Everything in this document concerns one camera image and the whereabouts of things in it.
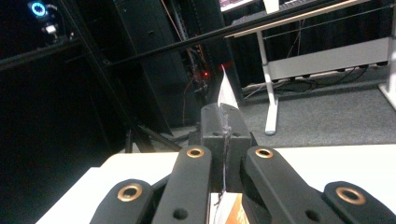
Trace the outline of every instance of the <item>white tabletop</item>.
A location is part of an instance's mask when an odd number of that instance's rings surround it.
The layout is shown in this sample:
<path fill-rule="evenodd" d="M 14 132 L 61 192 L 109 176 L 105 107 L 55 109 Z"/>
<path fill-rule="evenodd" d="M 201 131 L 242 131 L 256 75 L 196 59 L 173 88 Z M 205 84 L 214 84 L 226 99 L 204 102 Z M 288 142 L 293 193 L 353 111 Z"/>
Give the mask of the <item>white tabletop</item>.
<path fill-rule="evenodd" d="M 350 182 L 396 213 L 396 145 L 277 151 L 311 187 L 323 191 L 330 182 Z M 172 172 L 176 158 L 177 153 L 114 155 L 102 167 L 91 168 L 37 223 L 89 223 L 114 185 L 129 178 L 154 184 Z"/>

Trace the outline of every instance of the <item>brass ring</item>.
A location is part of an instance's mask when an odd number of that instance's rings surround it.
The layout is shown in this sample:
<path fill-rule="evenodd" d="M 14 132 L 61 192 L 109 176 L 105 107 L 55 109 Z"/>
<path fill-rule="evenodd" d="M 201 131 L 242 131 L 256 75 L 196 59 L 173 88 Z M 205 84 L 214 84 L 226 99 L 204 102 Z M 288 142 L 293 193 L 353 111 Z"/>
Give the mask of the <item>brass ring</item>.
<path fill-rule="evenodd" d="M 256 155 L 261 158 L 269 159 L 274 156 L 274 153 L 271 150 L 265 148 L 259 148 L 256 150 Z"/>
<path fill-rule="evenodd" d="M 342 200 L 346 201 L 347 203 L 353 203 L 353 204 L 357 204 L 357 205 L 366 203 L 366 198 L 364 197 L 364 195 L 355 189 L 338 187 L 335 190 L 335 192 L 337 193 L 338 197 L 340 197 Z M 345 192 L 352 193 L 353 195 L 356 196 L 356 199 L 352 199 L 352 198 L 348 197 L 347 195 L 345 195 Z"/>
<path fill-rule="evenodd" d="M 204 156 L 204 151 L 198 147 L 195 147 L 195 148 L 189 149 L 187 151 L 187 155 L 191 158 L 200 158 L 200 157 Z"/>
<path fill-rule="evenodd" d="M 125 194 L 125 191 L 127 189 L 134 189 L 134 190 L 136 190 L 136 193 L 134 195 Z M 126 202 L 126 203 L 131 202 L 131 201 L 137 199 L 138 197 L 140 197 L 142 192 L 143 192 L 142 186 L 140 186 L 139 184 L 130 184 L 130 185 L 125 186 L 122 189 L 120 189 L 118 198 L 121 201 Z"/>

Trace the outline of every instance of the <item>desk leg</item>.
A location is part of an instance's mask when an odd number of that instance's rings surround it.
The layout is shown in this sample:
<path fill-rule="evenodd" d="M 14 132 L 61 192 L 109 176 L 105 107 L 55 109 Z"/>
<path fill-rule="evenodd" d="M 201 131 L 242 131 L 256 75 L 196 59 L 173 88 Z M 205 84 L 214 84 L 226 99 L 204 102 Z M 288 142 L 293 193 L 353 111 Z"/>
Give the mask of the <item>desk leg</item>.
<path fill-rule="evenodd" d="M 389 79 L 387 83 L 379 84 L 379 89 L 396 109 L 396 7 L 393 8 L 392 39 L 389 43 Z"/>
<path fill-rule="evenodd" d="M 262 71 L 264 72 L 265 85 L 267 86 L 268 99 L 270 105 L 267 114 L 267 123 L 265 124 L 265 134 L 273 135 L 276 133 L 276 117 L 277 117 L 277 97 L 274 94 L 273 83 L 269 73 L 267 56 L 265 55 L 265 47 L 262 40 L 262 32 L 259 31 L 257 34 L 257 40 L 259 41 L 260 55 L 262 56 Z"/>

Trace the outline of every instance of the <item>blue light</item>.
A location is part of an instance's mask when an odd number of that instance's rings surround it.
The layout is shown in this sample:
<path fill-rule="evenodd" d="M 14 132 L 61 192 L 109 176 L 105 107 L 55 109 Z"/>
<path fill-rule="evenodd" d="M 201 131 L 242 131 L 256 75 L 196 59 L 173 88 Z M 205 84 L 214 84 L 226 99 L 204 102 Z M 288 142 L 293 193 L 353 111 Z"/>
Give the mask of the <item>blue light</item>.
<path fill-rule="evenodd" d="M 37 17 L 43 17 L 46 15 L 46 7 L 42 3 L 33 3 L 31 9 Z"/>

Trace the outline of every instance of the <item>gray carpet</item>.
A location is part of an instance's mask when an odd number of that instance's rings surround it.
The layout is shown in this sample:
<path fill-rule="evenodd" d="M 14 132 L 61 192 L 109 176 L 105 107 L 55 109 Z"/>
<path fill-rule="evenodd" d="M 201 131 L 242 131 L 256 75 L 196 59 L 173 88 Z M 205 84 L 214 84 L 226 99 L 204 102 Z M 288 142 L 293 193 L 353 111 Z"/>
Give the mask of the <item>gray carpet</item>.
<path fill-rule="evenodd" d="M 263 146 L 394 144 L 396 111 L 376 86 L 384 82 L 387 72 L 388 68 L 369 68 L 359 81 L 351 84 L 279 95 L 276 134 L 272 136 L 264 134 L 268 111 L 266 92 L 247 99 L 240 110 Z"/>

